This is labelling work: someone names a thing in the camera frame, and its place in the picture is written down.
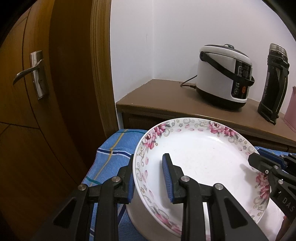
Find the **power cord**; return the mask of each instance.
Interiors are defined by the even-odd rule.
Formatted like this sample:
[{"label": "power cord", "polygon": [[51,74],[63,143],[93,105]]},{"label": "power cord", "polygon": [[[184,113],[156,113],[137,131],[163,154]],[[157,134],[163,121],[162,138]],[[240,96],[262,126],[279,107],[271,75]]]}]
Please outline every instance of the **power cord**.
[{"label": "power cord", "polygon": [[194,79],[195,77],[197,77],[197,75],[195,75],[195,76],[193,76],[192,78],[190,78],[190,79],[184,81],[182,84],[180,84],[180,86],[181,86],[181,87],[182,87],[182,86],[188,86],[188,87],[190,87],[190,88],[194,88],[194,89],[196,89],[196,85],[185,85],[186,82],[188,82],[188,81]]}]

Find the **floral plate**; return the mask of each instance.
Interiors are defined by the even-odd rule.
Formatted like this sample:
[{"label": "floral plate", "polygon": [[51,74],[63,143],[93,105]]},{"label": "floral plate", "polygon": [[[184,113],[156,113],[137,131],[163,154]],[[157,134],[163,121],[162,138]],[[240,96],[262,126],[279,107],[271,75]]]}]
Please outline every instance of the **floral plate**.
[{"label": "floral plate", "polygon": [[[267,176],[248,164],[257,151],[240,134],[222,124],[199,118],[162,122],[139,141],[133,157],[133,177],[144,206],[155,220],[181,236],[182,204],[172,204],[166,192],[162,155],[198,183],[222,183],[258,223],[269,201]],[[206,235],[210,236],[206,205]]]}]

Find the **wooden desk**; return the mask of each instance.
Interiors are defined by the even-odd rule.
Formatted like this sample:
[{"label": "wooden desk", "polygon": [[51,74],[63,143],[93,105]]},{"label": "wooden desk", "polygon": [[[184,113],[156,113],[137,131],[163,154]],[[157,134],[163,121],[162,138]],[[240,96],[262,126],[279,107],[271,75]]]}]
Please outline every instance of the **wooden desk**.
[{"label": "wooden desk", "polygon": [[253,145],[281,151],[296,152],[296,133],[279,113],[276,125],[267,122],[257,112],[259,102],[248,99],[238,111],[215,107],[192,88],[180,87],[180,82],[151,80],[127,94],[116,103],[122,112],[124,128],[150,129],[173,118],[197,117],[229,126]]}]

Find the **silver bolt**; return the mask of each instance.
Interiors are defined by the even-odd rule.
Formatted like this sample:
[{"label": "silver bolt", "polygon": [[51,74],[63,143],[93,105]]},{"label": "silver bolt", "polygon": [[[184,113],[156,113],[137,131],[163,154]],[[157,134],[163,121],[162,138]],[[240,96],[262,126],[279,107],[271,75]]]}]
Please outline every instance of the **silver bolt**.
[{"label": "silver bolt", "polygon": [[182,177],[181,177],[181,180],[182,180],[183,182],[188,182],[188,181],[190,180],[190,178],[189,178],[188,176],[182,176]]},{"label": "silver bolt", "polygon": [[223,185],[221,183],[216,183],[215,184],[215,188],[218,190],[222,190],[223,189]]},{"label": "silver bolt", "polygon": [[117,183],[117,182],[120,181],[120,177],[119,177],[119,176],[114,176],[114,177],[112,177],[111,180],[112,180],[114,183]]},{"label": "silver bolt", "polygon": [[85,189],[86,189],[86,185],[85,184],[80,184],[78,186],[78,190],[80,190],[80,191],[84,191]]}]

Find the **cloth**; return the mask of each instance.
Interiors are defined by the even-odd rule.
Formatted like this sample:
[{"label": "cloth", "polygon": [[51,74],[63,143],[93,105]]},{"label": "cloth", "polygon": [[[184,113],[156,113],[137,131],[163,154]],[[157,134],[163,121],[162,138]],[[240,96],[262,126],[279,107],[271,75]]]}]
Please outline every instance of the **cloth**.
[{"label": "cloth", "polygon": [[[96,159],[82,183],[94,186],[115,176],[120,167],[128,165],[131,154],[134,153],[138,142],[145,133],[145,130],[139,129],[121,129],[114,133],[98,148]],[[287,152],[270,149],[265,150],[278,156],[288,154]],[[94,240],[96,210],[97,204],[94,206],[91,219],[90,241]],[[118,234],[119,241],[147,241],[133,226],[126,212],[125,204],[118,204]]]}]

